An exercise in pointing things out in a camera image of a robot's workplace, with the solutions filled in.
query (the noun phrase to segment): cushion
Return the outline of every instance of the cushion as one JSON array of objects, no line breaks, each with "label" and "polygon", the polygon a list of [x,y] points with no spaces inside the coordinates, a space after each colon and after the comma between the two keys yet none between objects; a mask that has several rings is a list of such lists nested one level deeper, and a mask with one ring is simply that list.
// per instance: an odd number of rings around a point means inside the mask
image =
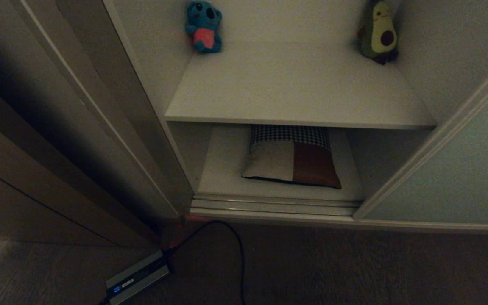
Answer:
[{"label": "cushion", "polygon": [[341,189],[323,127],[252,125],[242,177]]}]

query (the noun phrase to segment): pink plush belly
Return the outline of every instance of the pink plush belly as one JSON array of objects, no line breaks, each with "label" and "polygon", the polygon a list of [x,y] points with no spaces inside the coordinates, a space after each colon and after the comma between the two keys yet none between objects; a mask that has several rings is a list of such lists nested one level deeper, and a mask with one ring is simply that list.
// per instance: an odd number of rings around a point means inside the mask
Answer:
[{"label": "pink plush belly", "polygon": [[214,31],[205,28],[198,28],[193,36],[193,44],[197,43],[198,41],[202,41],[204,43],[205,48],[213,48],[213,40]]}]

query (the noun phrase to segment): blue plush koala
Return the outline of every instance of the blue plush koala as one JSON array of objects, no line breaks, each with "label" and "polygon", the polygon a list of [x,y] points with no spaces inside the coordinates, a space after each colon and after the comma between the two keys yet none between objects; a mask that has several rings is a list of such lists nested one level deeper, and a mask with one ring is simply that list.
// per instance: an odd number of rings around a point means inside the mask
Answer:
[{"label": "blue plush koala", "polygon": [[221,37],[217,28],[221,12],[206,1],[191,1],[187,7],[189,25],[185,32],[193,35],[193,47],[203,53],[217,53],[221,50]]}]

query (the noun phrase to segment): stuffed toy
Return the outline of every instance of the stuffed toy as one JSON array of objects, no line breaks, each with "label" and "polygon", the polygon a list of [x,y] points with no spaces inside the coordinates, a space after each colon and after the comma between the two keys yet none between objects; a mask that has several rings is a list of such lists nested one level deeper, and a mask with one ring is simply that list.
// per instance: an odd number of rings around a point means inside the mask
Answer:
[{"label": "stuffed toy", "polygon": [[187,7],[189,25],[185,32],[193,36],[193,47],[203,53],[217,53],[221,50],[221,37],[217,28],[221,22],[221,12],[209,2],[192,1]]},{"label": "stuffed toy", "polygon": [[398,56],[398,37],[393,27],[389,6],[380,0],[370,0],[364,11],[364,25],[359,30],[360,50],[364,56],[380,64]]}]

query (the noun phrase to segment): floor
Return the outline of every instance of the floor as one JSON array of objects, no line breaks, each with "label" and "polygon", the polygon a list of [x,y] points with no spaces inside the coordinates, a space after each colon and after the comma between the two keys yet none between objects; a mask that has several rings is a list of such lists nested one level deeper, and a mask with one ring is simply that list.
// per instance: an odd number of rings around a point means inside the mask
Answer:
[{"label": "floor", "polygon": [[[488,304],[488,235],[234,227],[248,305]],[[0,305],[97,304],[104,280],[151,251],[0,241]],[[173,264],[128,304],[240,303],[238,247],[225,227],[205,229]]]}]

